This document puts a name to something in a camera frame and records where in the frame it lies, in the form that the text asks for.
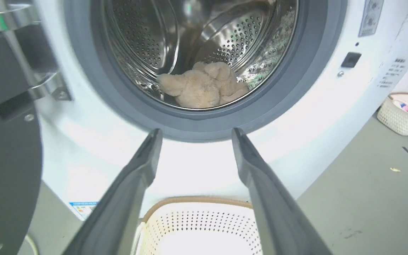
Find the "washing machine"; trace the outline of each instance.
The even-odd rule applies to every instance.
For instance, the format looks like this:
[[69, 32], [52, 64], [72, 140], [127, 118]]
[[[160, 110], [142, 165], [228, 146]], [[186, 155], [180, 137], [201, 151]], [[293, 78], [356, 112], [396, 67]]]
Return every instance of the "washing machine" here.
[[[249, 201], [234, 127], [298, 198], [406, 73], [408, 0], [0, 0], [0, 41], [0, 118], [37, 152], [11, 153], [79, 219], [163, 131], [143, 216], [169, 197]], [[197, 62], [249, 92], [181, 106], [157, 77]]]

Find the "teddy bear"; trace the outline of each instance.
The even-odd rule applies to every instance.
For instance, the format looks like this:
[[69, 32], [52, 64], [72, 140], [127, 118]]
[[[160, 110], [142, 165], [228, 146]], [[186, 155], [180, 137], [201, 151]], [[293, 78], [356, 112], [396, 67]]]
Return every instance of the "teddy bear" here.
[[237, 83], [234, 71], [223, 62], [197, 62], [183, 74], [158, 76], [162, 91], [187, 108], [212, 108], [248, 92], [246, 83]]

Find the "white laundry basket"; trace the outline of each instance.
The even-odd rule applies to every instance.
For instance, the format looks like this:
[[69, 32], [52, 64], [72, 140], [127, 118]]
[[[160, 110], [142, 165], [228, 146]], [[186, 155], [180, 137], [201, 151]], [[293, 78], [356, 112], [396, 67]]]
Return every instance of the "white laundry basket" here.
[[261, 255], [250, 203], [211, 197], [166, 199], [137, 229], [136, 255]]
[[377, 119], [392, 131], [408, 136], [408, 112], [400, 108], [402, 103], [408, 105], [408, 93], [391, 93], [377, 113]]

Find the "debris on floor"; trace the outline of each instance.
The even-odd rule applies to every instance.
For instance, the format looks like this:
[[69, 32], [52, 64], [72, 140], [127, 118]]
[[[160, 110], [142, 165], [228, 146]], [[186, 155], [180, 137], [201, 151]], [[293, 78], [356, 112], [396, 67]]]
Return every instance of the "debris on floor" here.
[[390, 168], [390, 170], [392, 170], [393, 172], [396, 172], [396, 173], [401, 172], [401, 170], [399, 170], [398, 168]]

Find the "black panel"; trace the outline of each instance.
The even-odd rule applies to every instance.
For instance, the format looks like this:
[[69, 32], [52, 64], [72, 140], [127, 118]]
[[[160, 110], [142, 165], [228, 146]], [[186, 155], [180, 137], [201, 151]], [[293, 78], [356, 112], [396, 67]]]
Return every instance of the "black panel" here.
[[[21, 68], [0, 34], [0, 255], [18, 252], [39, 195], [42, 145], [27, 89]], [[29, 114], [34, 119], [26, 121]]]
[[355, 67], [360, 57], [361, 57], [360, 53], [355, 53], [355, 52], [347, 53], [346, 57], [344, 58], [343, 63], [341, 64], [341, 67], [348, 67], [348, 68]]

